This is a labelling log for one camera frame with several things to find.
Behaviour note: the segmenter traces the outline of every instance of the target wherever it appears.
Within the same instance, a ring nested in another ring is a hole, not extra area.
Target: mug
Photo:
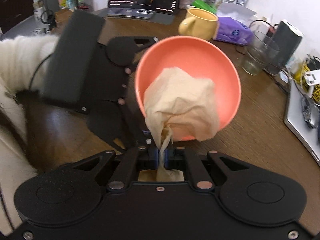
[[[189,8],[186,18],[179,25],[179,34],[198,37],[206,41],[218,34],[218,17],[199,8]]]

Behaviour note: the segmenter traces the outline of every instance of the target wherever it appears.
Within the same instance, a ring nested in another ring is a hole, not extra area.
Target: door
[[[33,0],[0,0],[0,27],[3,33],[33,15]]]

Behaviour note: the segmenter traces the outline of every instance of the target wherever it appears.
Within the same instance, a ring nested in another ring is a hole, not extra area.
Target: bowl
[[[135,76],[135,93],[139,108],[146,116],[143,98],[148,86],[164,68],[179,67],[195,78],[210,78],[214,84],[219,130],[235,117],[241,100],[237,70],[218,47],[191,36],[173,36],[151,46],[142,56]],[[183,140],[193,140],[193,136]]]

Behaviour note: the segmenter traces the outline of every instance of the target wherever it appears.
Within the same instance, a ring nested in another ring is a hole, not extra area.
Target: clear drinking glass
[[[279,47],[264,33],[254,31],[253,34],[252,41],[245,47],[242,68],[250,75],[256,76],[275,58]]]

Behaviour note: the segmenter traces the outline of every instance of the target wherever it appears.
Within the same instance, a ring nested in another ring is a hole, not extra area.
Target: logo on tissue package
[[[233,36],[239,36],[239,34],[240,34],[240,31],[239,31],[239,30],[234,30],[234,31],[232,32],[232,35],[233,35]]]

